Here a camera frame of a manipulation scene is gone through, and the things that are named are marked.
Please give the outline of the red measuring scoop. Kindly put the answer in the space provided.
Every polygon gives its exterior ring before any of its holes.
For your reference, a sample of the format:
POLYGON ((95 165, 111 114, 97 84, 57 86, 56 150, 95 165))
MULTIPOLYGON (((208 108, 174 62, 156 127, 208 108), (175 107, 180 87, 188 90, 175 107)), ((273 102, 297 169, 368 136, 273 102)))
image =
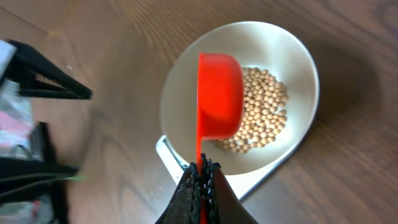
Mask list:
POLYGON ((200 169, 202 140, 228 139, 239 129, 243 113, 242 70, 232 56, 200 53, 197 74, 196 159, 200 169))

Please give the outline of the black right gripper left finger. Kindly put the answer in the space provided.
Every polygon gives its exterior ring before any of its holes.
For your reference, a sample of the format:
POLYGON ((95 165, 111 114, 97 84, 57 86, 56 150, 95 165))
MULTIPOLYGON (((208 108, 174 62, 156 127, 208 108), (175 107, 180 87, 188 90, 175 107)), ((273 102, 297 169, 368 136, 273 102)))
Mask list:
POLYGON ((201 178, 191 162, 177 184, 172 198, 155 224, 199 224, 201 217, 201 178))

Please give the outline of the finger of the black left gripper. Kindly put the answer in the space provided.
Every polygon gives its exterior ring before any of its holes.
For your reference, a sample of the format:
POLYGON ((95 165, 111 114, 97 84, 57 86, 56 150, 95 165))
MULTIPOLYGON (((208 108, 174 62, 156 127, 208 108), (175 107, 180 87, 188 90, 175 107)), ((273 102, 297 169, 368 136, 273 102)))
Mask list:
POLYGON ((16 48, 6 78, 19 84, 21 97, 89 100, 92 91, 54 65, 32 46, 7 40, 16 48))

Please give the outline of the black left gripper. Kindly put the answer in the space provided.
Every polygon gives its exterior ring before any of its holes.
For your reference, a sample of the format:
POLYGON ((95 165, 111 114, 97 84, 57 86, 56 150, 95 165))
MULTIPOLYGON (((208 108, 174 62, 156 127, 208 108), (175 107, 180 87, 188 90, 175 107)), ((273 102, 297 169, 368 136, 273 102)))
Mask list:
POLYGON ((29 147, 15 145, 1 156, 1 223, 68 224, 66 181, 79 167, 60 164, 47 123, 29 135, 29 147))

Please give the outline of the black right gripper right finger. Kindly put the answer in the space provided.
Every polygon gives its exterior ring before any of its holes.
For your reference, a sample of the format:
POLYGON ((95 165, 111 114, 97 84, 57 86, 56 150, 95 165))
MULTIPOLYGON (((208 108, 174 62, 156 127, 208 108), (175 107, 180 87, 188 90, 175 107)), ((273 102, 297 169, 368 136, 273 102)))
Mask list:
POLYGON ((203 221, 211 224, 255 224, 257 221, 242 206, 218 162, 201 154, 203 181, 203 221))

